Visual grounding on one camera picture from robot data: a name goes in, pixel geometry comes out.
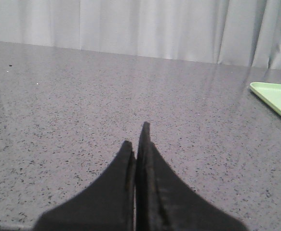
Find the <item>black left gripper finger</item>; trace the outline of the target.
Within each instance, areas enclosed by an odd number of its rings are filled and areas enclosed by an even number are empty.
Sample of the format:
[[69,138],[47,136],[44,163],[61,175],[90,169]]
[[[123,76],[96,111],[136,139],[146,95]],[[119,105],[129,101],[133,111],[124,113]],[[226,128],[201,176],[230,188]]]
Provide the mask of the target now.
[[35,231],[132,231],[136,160],[125,141],[114,160],[81,193],[42,214]]

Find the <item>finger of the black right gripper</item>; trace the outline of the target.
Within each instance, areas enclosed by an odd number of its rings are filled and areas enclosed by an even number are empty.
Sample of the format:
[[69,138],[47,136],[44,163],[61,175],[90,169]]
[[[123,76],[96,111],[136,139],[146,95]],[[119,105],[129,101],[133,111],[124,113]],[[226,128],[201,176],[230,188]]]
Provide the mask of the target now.
[[245,231],[239,220],[192,191],[163,159],[150,140],[145,122],[136,162],[138,231]]

